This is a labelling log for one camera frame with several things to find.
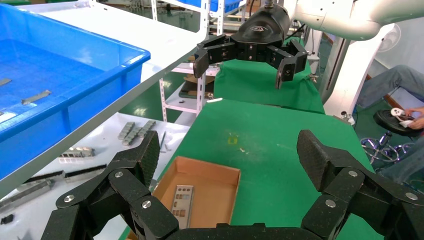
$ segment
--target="metal screw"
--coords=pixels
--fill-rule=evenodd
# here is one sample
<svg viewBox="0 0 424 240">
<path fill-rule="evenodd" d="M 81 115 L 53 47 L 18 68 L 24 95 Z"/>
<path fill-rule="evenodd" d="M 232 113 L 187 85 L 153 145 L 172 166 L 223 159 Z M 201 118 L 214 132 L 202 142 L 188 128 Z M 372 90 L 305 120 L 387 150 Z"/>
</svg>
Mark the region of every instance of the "metal screw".
<svg viewBox="0 0 424 240">
<path fill-rule="evenodd" d="M 412 199 L 412 200 L 418 200 L 417 195 L 413 194 L 412 192 L 407 192 L 405 196 L 407 196 L 409 199 Z"/>
<path fill-rule="evenodd" d="M 74 195 L 68 195 L 68 196 L 66 196 L 66 197 L 63 199 L 63 201 L 64 201 L 65 203 L 69 203 L 70 201 L 74 200 L 74 198 L 75 198 L 75 196 L 74 196 Z"/>
<path fill-rule="evenodd" d="M 325 200 L 325 205 L 329 206 L 330 208 L 335 208 L 336 207 L 336 203 L 333 200 Z"/>
<path fill-rule="evenodd" d="M 149 201 L 149 200 L 144 201 L 144 202 L 141 204 L 141 206 L 142 206 L 144 209 L 146 209 L 146 208 L 150 207 L 151 205 L 152 205 L 152 202 L 151 202 L 151 201 Z"/>
<path fill-rule="evenodd" d="M 115 178 L 120 178 L 120 177 L 122 177 L 123 175 L 124 175 L 124 173 L 123 173 L 123 172 L 121 172 L 121 171 L 119 171 L 119 172 L 115 173 Z"/>
<path fill-rule="evenodd" d="M 352 177 L 358 176 L 358 173 L 356 171 L 349 171 L 349 175 Z"/>
</svg>

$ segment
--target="metal plate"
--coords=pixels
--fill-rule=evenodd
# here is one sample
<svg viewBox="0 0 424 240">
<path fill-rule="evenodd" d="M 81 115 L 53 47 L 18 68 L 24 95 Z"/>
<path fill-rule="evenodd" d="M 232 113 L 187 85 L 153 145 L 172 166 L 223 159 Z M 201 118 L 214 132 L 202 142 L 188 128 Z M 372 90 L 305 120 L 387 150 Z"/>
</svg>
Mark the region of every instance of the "metal plate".
<svg viewBox="0 0 424 240">
<path fill-rule="evenodd" d="M 51 91 L 45 90 L 45 91 L 43 91 L 43 92 L 41 92 L 41 93 L 39 93 L 37 95 L 34 95 L 32 97 L 28 97 L 28 98 L 22 99 L 22 105 L 27 105 L 27 104 L 30 104 L 32 102 L 35 102 L 35 101 L 37 101 L 39 99 L 45 98 L 45 97 L 49 96 L 51 93 L 52 93 Z"/>
<path fill-rule="evenodd" d="M 176 186 L 171 213 L 178 220 L 180 229 L 189 227 L 194 189 L 195 187 L 190 185 Z"/>
</svg>

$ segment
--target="jeans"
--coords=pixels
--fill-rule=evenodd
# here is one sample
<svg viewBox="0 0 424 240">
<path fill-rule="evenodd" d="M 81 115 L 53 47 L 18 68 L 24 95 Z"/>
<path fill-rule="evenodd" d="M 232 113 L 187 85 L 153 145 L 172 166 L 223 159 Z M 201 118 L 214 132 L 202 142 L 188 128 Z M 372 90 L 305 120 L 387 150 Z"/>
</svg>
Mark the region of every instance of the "jeans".
<svg viewBox="0 0 424 240">
<path fill-rule="evenodd" d="M 399 65 L 366 81 L 356 104 L 367 108 L 398 87 L 404 88 L 424 102 L 424 74 L 408 66 Z M 380 174 L 401 184 L 423 168 L 424 137 L 420 137 L 398 163 L 382 170 Z"/>
<path fill-rule="evenodd" d="M 367 108 L 398 87 L 424 102 L 424 74 L 399 65 L 364 82 L 356 104 Z"/>
</svg>

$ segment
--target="black stool seat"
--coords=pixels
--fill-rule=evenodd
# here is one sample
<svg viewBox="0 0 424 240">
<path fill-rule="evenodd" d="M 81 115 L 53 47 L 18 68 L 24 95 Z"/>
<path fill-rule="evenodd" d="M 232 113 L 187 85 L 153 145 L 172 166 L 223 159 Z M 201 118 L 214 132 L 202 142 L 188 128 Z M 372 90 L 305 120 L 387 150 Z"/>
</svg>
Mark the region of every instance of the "black stool seat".
<svg viewBox="0 0 424 240">
<path fill-rule="evenodd" d="M 390 110 L 379 110 L 374 114 L 374 121 L 380 125 L 380 127 L 401 136 L 406 137 L 418 137 L 423 129 L 412 129 L 409 127 L 403 127 L 399 124 L 399 120 L 392 116 Z"/>
</svg>

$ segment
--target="human hand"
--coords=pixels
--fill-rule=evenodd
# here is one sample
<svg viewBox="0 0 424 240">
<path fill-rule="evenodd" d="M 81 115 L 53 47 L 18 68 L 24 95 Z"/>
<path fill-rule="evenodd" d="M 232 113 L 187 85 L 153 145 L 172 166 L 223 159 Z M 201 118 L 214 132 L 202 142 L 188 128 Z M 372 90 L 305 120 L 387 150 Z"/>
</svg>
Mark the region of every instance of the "human hand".
<svg viewBox="0 0 424 240">
<path fill-rule="evenodd" d="M 411 124 L 408 125 L 411 129 L 422 129 L 424 128 L 424 117 L 415 119 Z"/>
<path fill-rule="evenodd" d="M 414 112 L 419 112 L 421 115 L 418 118 L 421 118 L 422 116 L 424 116 L 424 106 L 423 107 L 417 107 L 417 108 L 408 108 L 405 110 L 405 115 L 406 116 L 411 116 L 412 113 Z"/>
</svg>

